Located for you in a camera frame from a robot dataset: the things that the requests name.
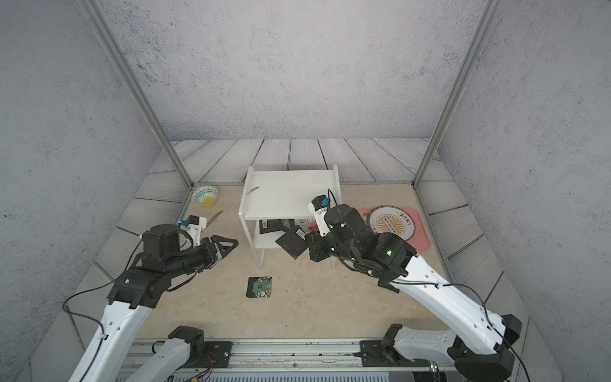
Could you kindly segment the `black barcode bag shelf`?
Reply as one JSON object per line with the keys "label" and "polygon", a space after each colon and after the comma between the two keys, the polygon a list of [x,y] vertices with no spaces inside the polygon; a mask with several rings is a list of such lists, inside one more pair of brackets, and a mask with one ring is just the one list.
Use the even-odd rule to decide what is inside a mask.
{"label": "black barcode bag shelf", "polygon": [[259,221],[259,233],[267,234],[272,232],[281,232],[284,230],[282,220],[260,220]]}

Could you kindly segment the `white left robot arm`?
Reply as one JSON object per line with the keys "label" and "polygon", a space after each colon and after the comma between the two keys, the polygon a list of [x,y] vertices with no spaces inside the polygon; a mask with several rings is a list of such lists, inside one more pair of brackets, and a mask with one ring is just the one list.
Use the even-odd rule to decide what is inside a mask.
{"label": "white left robot arm", "polygon": [[[76,366],[72,381],[113,381],[135,336],[165,293],[176,291],[173,279],[213,268],[239,245],[214,235],[200,242],[177,224],[159,224],[143,233],[143,251],[111,282],[108,304],[96,321],[95,335]],[[179,369],[198,369],[194,380],[228,366],[231,342],[205,342],[203,330],[178,326],[162,348],[130,376],[131,381],[166,381]]]}

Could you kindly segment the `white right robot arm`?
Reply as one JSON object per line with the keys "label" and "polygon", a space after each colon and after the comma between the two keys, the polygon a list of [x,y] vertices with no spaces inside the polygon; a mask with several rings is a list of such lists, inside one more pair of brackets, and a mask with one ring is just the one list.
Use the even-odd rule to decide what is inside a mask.
{"label": "white right robot arm", "polygon": [[380,343],[389,362],[431,361],[454,367],[470,381],[505,381],[512,375],[512,345],[520,337],[521,321],[491,312],[480,297],[471,299],[405,240],[389,232],[341,239],[311,232],[305,239],[312,260],[347,260],[351,270],[410,295],[447,325],[444,331],[391,325]]}

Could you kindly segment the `black barcode tea bag top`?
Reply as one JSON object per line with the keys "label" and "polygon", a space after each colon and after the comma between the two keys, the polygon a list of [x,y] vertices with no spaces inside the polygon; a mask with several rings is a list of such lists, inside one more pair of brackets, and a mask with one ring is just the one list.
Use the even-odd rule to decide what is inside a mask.
{"label": "black barcode tea bag top", "polygon": [[285,232],[278,240],[275,241],[281,249],[289,254],[293,259],[299,258],[308,248],[306,242],[306,233],[301,227],[295,226],[289,232]]}

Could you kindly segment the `green label tea bag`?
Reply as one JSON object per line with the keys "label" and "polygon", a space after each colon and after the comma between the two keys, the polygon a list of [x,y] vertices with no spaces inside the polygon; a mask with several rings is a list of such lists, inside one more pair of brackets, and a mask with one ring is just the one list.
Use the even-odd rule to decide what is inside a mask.
{"label": "green label tea bag", "polygon": [[249,278],[246,297],[250,299],[269,298],[272,291],[272,280],[270,276]]}

